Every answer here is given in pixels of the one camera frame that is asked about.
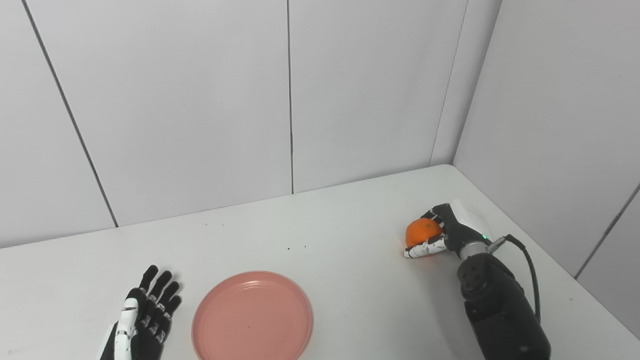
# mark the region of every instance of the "pink plate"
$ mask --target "pink plate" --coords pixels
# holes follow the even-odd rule
[[[296,360],[311,335],[311,306],[273,272],[229,277],[204,297],[191,339],[200,360]]]

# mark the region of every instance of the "white fingertip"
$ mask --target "white fingertip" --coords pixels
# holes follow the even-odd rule
[[[430,244],[426,241],[416,244],[409,250],[405,250],[404,256],[406,258],[421,258],[422,256],[436,254],[443,250],[447,250],[447,247],[444,244],[444,237]]]

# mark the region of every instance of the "orange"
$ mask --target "orange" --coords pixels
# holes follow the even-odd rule
[[[406,227],[406,241],[407,247],[412,247],[415,244],[426,241],[432,236],[442,234],[442,228],[437,222],[429,218],[420,218],[414,220],[409,226]]]

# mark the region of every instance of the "open robotic hand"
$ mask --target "open robotic hand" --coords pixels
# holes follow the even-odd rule
[[[163,272],[149,291],[158,268],[151,265],[142,276],[140,286],[131,289],[104,342],[99,360],[158,360],[171,328],[173,312],[181,299],[175,296],[180,288],[171,281],[172,274]]]
[[[487,360],[548,360],[551,346],[540,326],[538,279],[524,244],[508,234],[489,240],[477,215],[459,200],[431,208],[407,227],[404,256],[419,258],[443,250],[462,263],[457,276],[465,312]],[[495,252],[505,241],[524,253],[531,271],[535,311],[513,273]]]

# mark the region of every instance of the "white wall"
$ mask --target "white wall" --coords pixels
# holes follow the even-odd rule
[[[440,115],[469,102],[467,78],[475,78],[484,51],[469,39],[488,36],[497,1],[299,0],[290,9],[286,0],[28,5],[115,218],[127,225],[285,195],[293,181],[302,191],[429,165],[436,134],[456,137],[447,129],[462,118],[448,111],[455,116],[446,115],[438,131]],[[21,1],[5,3],[12,11],[2,14],[11,20],[3,22],[10,27],[3,36],[21,23],[12,39],[31,52],[3,53],[0,66],[11,71],[0,86],[39,86],[24,82],[26,73],[39,74],[49,88],[32,103],[13,93],[5,98],[22,106],[12,114],[32,120],[5,128],[42,133],[24,139],[24,132],[3,131],[10,151],[0,161],[12,161],[16,174],[56,171],[31,176],[28,186],[18,176],[0,179],[2,188],[24,192],[5,195],[0,209],[11,214],[11,229],[26,232],[3,227],[0,236],[24,243],[112,226]],[[41,73],[31,70],[33,62]],[[54,125],[42,125],[44,115]],[[34,151],[48,143],[55,150]],[[446,143],[436,149],[450,157]],[[14,152],[23,154],[9,156]],[[35,153],[41,158],[31,161]],[[61,159],[76,168],[57,165]],[[58,189],[63,185],[66,192]],[[28,216],[33,210],[25,204],[58,197],[65,200],[53,202],[56,214],[44,207],[45,220]],[[84,219],[95,213],[85,203],[100,209],[99,221]],[[85,209],[79,216],[78,208]],[[57,220],[65,216],[73,221]]]
[[[640,181],[638,19],[504,0],[454,160],[571,274]]]
[[[429,166],[453,163],[502,0],[468,0]]]
[[[429,165],[466,5],[291,1],[296,192]]]
[[[291,192],[285,0],[29,0],[120,225]]]
[[[113,227],[20,1],[0,49],[0,247]]]

